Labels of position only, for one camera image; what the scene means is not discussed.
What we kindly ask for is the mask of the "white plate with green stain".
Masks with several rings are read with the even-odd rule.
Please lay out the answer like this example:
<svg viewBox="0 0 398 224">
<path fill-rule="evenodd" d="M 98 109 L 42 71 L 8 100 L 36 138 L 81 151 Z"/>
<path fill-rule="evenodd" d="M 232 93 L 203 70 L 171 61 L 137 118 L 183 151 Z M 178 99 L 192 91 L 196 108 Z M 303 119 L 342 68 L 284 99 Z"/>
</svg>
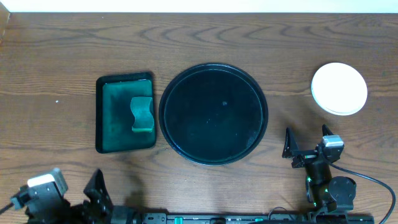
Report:
<svg viewBox="0 0 398 224">
<path fill-rule="evenodd" d="M 368 98 L 363 76 L 352 66 L 339 62 L 327 63 L 314 73 L 311 92 L 320 108 L 338 116 L 359 112 Z"/>
</svg>

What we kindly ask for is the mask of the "yellow green sponge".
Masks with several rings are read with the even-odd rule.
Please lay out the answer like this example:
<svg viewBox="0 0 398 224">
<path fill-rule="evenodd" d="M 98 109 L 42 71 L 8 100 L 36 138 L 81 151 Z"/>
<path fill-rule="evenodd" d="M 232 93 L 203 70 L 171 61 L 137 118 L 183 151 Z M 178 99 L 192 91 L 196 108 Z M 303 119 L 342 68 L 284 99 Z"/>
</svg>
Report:
<svg viewBox="0 0 398 224">
<path fill-rule="evenodd" d="M 132 131 L 135 133 L 150 133 L 154 130 L 154 117 L 151 112 L 152 97 L 137 96 L 131 99 L 130 109 L 134 116 Z"/>
</svg>

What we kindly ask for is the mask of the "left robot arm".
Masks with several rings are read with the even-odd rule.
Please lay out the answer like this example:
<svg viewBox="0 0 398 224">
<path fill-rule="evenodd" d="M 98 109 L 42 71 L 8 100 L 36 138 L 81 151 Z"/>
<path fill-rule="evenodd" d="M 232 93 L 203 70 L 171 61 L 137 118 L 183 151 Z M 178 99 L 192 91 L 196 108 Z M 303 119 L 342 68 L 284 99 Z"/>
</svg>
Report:
<svg viewBox="0 0 398 224">
<path fill-rule="evenodd" d="M 26 208 L 28 223 L 140 223 L 134 209 L 114 205 L 106 190 L 103 173 L 96 170 L 83 190 L 88 197 L 82 203 L 71 205 L 64 195 L 68 185 L 59 168 L 37 175 L 27 181 L 10 203 L 1 209 Z"/>
</svg>

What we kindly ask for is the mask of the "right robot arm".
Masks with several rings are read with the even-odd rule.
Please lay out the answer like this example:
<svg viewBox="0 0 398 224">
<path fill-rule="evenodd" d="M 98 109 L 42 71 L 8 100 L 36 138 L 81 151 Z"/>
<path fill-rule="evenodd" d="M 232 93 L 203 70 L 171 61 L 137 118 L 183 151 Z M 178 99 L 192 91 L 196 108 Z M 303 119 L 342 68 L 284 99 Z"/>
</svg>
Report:
<svg viewBox="0 0 398 224">
<path fill-rule="evenodd" d="M 314 203 L 320 213 L 346 213 L 354 208 L 356 182 L 349 177 L 333 177 L 330 171 L 340 159 L 345 144 L 326 125 L 322 126 L 322 133 L 314 149 L 301 150 L 292 130 L 287 128 L 282 157 L 292 160 L 292 168 L 305 169 L 308 201 Z"/>
</svg>

